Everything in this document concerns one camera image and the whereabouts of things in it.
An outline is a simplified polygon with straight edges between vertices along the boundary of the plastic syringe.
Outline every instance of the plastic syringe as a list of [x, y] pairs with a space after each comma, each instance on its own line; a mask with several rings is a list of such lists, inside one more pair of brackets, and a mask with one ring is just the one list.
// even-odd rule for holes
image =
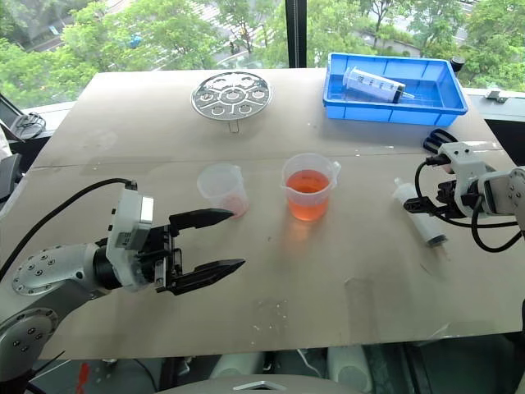
[[414, 98], [412, 94], [404, 92], [405, 84], [358, 70], [356, 67], [346, 69], [343, 75], [343, 86], [364, 92], [387, 103], [398, 103], [401, 97]]
[[[407, 199], [418, 197], [416, 188], [411, 183], [405, 183], [399, 178], [395, 178], [394, 182], [397, 185], [397, 189], [393, 197], [397, 199], [401, 205], [403, 205]], [[437, 218], [433, 218], [428, 215], [428, 213], [409, 213], [409, 216], [427, 245], [437, 246], [446, 241], [446, 236], [441, 230]]]

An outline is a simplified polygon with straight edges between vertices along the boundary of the tree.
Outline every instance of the tree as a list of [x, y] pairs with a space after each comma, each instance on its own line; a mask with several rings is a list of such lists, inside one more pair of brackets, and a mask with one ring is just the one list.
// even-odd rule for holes
[[467, 59], [460, 79], [466, 86], [525, 90], [525, 0], [484, 0], [467, 23]]
[[[316, 0], [308, 3], [307, 65], [324, 67], [330, 52], [374, 53], [358, 34], [357, 2]], [[282, 2], [268, 21], [273, 40], [257, 51], [265, 67], [288, 66], [285, 4]]]
[[[0, 91], [26, 108], [75, 100], [100, 71], [215, 66], [216, 30], [186, 0], [135, 2], [107, 14], [101, 2], [73, 12], [54, 52], [26, 53], [0, 39]], [[139, 36], [139, 44], [131, 45]]]
[[26, 53], [0, 39], [0, 91], [23, 108], [75, 100], [97, 72], [68, 48]]
[[40, 37], [53, 36], [50, 25], [88, 0], [0, 0], [0, 36], [12, 43], [32, 46]]
[[427, 55], [428, 45], [452, 45], [458, 28], [465, 22], [459, 3], [450, 0], [413, 0], [412, 16], [409, 28], [415, 32], [422, 55]]
[[372, 0], [371, 11], [377, 16], [373, 45], [374, 48], [376, 47], [377, 39], [379, 38], [378, 35], [379, 29], [381, 28], [381, 23], [385, 20], [385, 18], [393, 15], [394, 13], [401, 13], [403, 11], [404, 3], [404, 0]]
[[223, 25], [230, 26], [234, 41], [246, 48], [248, 53], [253, 52], [253, 39], [257, 29], [263, 30], [265, 46], [267, 45], [267, 32], [265, 20], [275, 10], [273, 0], [217, 0], [219, 15], [217, 20]]

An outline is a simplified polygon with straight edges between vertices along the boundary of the blue tray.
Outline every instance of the blue tray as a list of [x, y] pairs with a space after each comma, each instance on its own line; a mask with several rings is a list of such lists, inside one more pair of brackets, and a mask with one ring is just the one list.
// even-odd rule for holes
[[[414, 98], [399, 103], [378, 103], [366, 94], [343, 87], [347, 68], [396, 80]], [[331, 53], [322, 102], [326, 116], [357, 121], [390, 121], [416, 125], [449, 126], [467, 113], [467, 104], [449, 62], [412, 57]]]

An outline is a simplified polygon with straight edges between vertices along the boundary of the measuring cup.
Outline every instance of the measuring cup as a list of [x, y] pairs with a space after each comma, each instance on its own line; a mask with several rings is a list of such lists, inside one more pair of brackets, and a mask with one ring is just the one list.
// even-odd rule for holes
[[341, 165], [317, 153], [302, 153], [286, 161], [282, 185], [292, 215], [304, 221], [319, 219], [337, 186]]
[[204, 168], [197, 179], [197, 188], [214, 208], [233, 212], [233, 218], [248, 210], [248, 196], [239, 166], [218, 163]]

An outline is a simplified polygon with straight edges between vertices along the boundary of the black cable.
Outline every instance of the black cable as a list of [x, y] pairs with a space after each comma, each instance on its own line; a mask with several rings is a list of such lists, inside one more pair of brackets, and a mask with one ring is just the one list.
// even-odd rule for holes
[[32, 392], [33, 394], [46, 394], [44, 390], [41, 388], [36, 387], [33, 383], [27, 383], [27, 387], [25, 388], [28, 392]]
[[483, 250], [485, 250], [486, 252], [491, 252], [491, 253], [503, 252], [504, 250], [507, 250], [509, 247], [514, 245], [516, 242], [518, 242], [518, 240], [522, 237], [522, 232], [518, 231], [518, 234], [513, 236], [506, 244], [502, 246], [498, 246], [497, 248], [492, 248], [490, 246], [487, 246], [482, 241], [482, 239], [479, 236], [479, 233], [477, 232], [477, 228], [479, 227], [477, 225], [477, 217], [479, 216], [479, 213], [482, 210], [482, 201], [483, 201], [483, 197], [479, 196], [477, 198], [476, 204], [474, 205], [474, 210], [472, 212], [472, 226], [471, 226], [472, 238], [474, 238], [477, 245]]
[[11, 252], [5, 264], [2, 266], [2, 268], [0, 268], [0, 282], [6, 276], [7, 270], [12, 266], [18, 254], [22, 251], [22, 249], [24, 249], [24, 246], [30, 241], [30, 239], [34, 236], [34, 234], [36, 234], [36, 232], [40, 230], [40, 228], [42, 228], [44, 224], [49, 222], [49, 220], [57, 216], [61, 211], [69, 207], [71, 204], [73, 204], [76, 200], [78, 200], [83, 195], [87, 195], [90, 191], [98, 189], [99, 187], [102, 187], [102, 186], [111, 185], [112, 183], [123, 183], [126, 185], [126, 187], [134, 187], [136, 190], [136, 184], [134, 181], [130, 181], [124, 178], [111, 178], [111, 179], [106, 179], [105, 181], [93, 183], [92, 185], [87, 186], [81, 191], [72, 195], [69, 199], [64, 201], [62, 204], [58, 205], [58, 207], [56, 207], [53, 211], [51, 211], [46, 216], [44, 216], [42, 219], [40, 219], [40, 221], [36, 223], [25, 234], [24, 238], [22, 238], [22, 240], [18, 243], [16, 248]]
[[[418, 169], [416, 170], [416, 175], [414, 177], [414, 186], [416, 188], [416, 193], [418, 194], [418, 198], [419, 199], [422, 199], [423, 196], [422, 196], [422, 193], [421, 193], [421, 187], [419, 185], [419, 177], [421, 175], [421, 170], [423, 169], [423, 167], [425, 167], [427, 165], [426, 162], [423, 162], [421, 164], [419, 164], [418, 166]], [[445, 218], [444, 216], [442, 216], [438, 211], [437, 211], [437, 207], [432, 203], [430, 202], [431, 206], [429, 207], [429, 210], [430, 212], [436, 216], [438, 219], [442, 220], [443, 222], [447, 222], [449, 224], [453, 224], [454, 226], [458, 226], [458, 227], [465, 227], [465, 228], [472, 228], [472, 225], [471, 224], [468, 224], [468, 223], [461, 223], [461, 222], [456, 222], [455, 220], [452, 220], [452, 219], [448, 219], [448, 218]], [[491, 224], [479, 224], [477, 225], [477, 228], [501, 228], [501, 227], [510, 227], [510, 226], [516, 226], [518, 224], [518, 222], [503, 222], [503, 223], [491, 223]]]
[[140, 365], [142, 367], [142, 369], [144, 371], [146, 371], [146, 373], [148, 374], [149, 376], [149, 380], [151, 380], [151, 384], [153, 386], [153, 390], [155, 390], [155, 392], [158, 392], [158, 389], [157, 389], [157, 384], [155, 383], [155, 378], [153, 377], [153, 374], [151, 373], [151, 371], [148, 369], [148, 367], [146, 367], [144, 364], [142, 364], [142, 362], [138, 359], [133, 359], [133, 361], [135, 363], [137, 363], [138, 365]]

